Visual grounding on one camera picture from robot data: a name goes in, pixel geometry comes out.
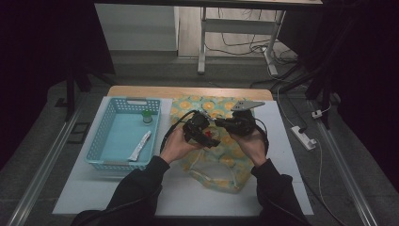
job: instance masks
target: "floor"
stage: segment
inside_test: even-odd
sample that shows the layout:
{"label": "floor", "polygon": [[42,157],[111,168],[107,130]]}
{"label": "floor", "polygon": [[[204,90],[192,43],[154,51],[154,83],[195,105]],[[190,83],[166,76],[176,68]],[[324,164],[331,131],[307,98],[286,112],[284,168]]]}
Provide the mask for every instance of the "floor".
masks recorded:
{"label": "floor", "polygon": [[[187,8],[198,13],[190,16],[191,19],[199,18],[198,8]],[[237,15],[246,15],[244,11],[236,12]],[[196,48],[188,50],[196,44],[184,47],[184,37],[194,36],[194,33],[184,32],[180,34],[181,51],[180,57],[176,56],[135,56],[135,55],[113,55],[116,75],[112,78],[122,85],[135,86],[178,86],[178,87],[210,87],[210,88],[249,88],[254,81],[270,79],[265,69],[264,59],[254,54],[250,57],[230,57],[220,53],[207,52],[206,74],[197,75]],[[247,36],[234,40],[233,35],[228,37],[231,43],[245,42]],[[223,42],[212,42],[208,38],[207,43],[214,48],[223,48]],[[248,47],[235,50],[243,53]],[[292,67],[292,64],[278,65],[279,73],[284,73]],[[93,85],[86,105],[82,109],[77,122],[93,121],[97,107],[109,90],[109,86],[94,76],[90,76]],[[270,89],[274,83],[256,85],[255,89]],[[317,102],[310,102],[304,97],[304,87],[299,87],[288,93],[288,95],[274,95],[279,101],[281,116],[290,139],[296,162],[300,168],[303,178],[308,182],[307,192],[311,201],[314,216],[308,216],[312,225],[339,225],[317,198],[324,198],[331,212],[345,223],[345,225],[364,225],[359,217],[356,202],[349,195],[343,177],[337,171],[332,151],[322,136],[319,124],[310,113],[313,110],[311,104],[317,106]],[[29,134],[25,137],[20,147],[10,159],[5,168],[0,171],[0,225],[6,225],[12,212],[25,193],[31,179],[40,166],[40,162],[52,148],[57,133],[64,126],[66,115],[65,108],[55,107],[59,98],[65,98],[65,83],[60,83],[49,89],[48,103],[35,122]],[[378,225],[397,225],[399,221],[399,195],[385,177],[377,163],[367,152],[367,149],[359,142],[356,135],[343,123],[336,111],[336,105],[329,110],[329,123],[331,134],[335,137],[341,153],[350,167],[356,182],[371,206],[372,212]],[[313,152],[306,151],[295,136],[290,132],[292,124],[305,126],[309,137],[317,138],[319,146]],[[70,135],[69,141],[79,140],[80,137]],[[60,156],[54,164],[53,170],[42,188],[38,200],[35,202],[25,225],[70,225],[73,216],[54,216],[51,214],[57,197],[67,180],[73,167],[74,159],[79,154],[82,144],[67,142],[62,148]],[[193,225],[193,222],[181,221],[178,225]],[[227,225],[226,222],[209,223],[203,225]]]}

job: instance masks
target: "dark background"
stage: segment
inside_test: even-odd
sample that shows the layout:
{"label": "dark background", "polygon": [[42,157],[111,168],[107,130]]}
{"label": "dark background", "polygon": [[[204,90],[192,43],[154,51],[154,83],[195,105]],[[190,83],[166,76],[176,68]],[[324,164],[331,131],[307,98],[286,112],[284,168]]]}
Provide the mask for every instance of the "dark background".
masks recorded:
{"label": "dark background", "polygon": [[[114,71],[92,2],[3,1],[0,6],[3,167],[45,105],[48,88],[65,80],[72,67]],[[396,189],[398,9],[397,1],[373,0],[362,7],[332,67],[343,120]],[[340,13],[288,12],[279,38],[311,69],[333,40],[333,28],[344,23],[337,23]]]}
{"label": "dark background", "polygon": [[42,111],[52,85],[72,69],[114,69],[97,12],[87,0],[3,1],[0,43],[1,169]]}

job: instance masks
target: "floral plastic bag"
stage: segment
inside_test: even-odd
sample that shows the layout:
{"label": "floral plastic bag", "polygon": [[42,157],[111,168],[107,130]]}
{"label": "floral plastic bag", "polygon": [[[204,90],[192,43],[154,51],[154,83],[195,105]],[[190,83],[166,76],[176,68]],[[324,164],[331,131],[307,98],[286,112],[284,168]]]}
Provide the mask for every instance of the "floral plastic bag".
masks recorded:
{"label": "floral plastic bag", "polygon": [[[184,96],[174,99],[170,111],[171,122],[175,123],[190,110],[206,110],[212,117],[231,118],[231,108],[244,98]],[[224,128],[213,122],[203,131],[220,140],[217,147],[204,148],[189,153],[180,161],[181,167],[205,187],[236,193],[244,187],[250,177],[252,161],[241,151],[235,140]]]}

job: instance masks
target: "blue plastic basket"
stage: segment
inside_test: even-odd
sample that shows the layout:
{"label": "blue plastic basket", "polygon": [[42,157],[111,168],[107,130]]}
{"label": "blue plastic basket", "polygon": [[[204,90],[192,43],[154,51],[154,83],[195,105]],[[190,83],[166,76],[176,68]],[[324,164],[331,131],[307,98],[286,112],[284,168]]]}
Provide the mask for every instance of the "blue plastic basket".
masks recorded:
{"label": "blue plastic basket", "polygon": [[[141,115],[145,109],[152,113],[150,125]],[[82,148],[88,153],[85,161],[97,170],[145,169],[154,153],[160,112],[160,100],[104,97]],[[137,161],[128,161],[148,131],[152,134]]]}

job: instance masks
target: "power strip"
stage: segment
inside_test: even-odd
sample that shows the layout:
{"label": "power strip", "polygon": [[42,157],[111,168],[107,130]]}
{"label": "power strip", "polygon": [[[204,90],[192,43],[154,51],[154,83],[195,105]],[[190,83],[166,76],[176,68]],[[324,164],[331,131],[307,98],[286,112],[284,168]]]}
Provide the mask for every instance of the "power strip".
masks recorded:
{"label": "power strip", "polygon": [[306,150],[310,151],[314,148],[316,148],[316,140],[315,139],[309,139],[308,136],[306,136],[305,133],[299,133],[299,126],[294,126],[291,128],[291,131],[295,134],[295,136],[299,139],[299,141],[302,143],[302,145],[306,148]]}

